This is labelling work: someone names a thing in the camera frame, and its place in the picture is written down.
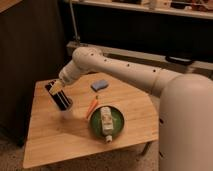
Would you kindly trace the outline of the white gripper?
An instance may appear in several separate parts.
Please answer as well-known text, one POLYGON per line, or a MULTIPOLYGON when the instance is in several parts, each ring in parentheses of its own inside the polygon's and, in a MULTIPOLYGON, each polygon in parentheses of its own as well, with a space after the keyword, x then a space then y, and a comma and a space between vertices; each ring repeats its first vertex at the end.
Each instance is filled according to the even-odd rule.
POLYGON ((59 73, 59 80, 57 80, 49 92, 56 94, 63 89, 63 86, 71 85, 81 77, 81 70, 75 63, 68 63, 59 73))

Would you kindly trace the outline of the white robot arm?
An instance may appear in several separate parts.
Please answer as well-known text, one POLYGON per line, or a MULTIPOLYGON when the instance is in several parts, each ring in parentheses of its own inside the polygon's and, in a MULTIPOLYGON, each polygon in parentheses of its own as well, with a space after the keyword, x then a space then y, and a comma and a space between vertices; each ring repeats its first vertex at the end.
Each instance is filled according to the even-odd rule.
POLYGON ((160 99, 160 171, 213 171, 213 80, 110 59, 97 48, 78 47, 50 92, 56 94, 90 71, 106 73, 160 99))

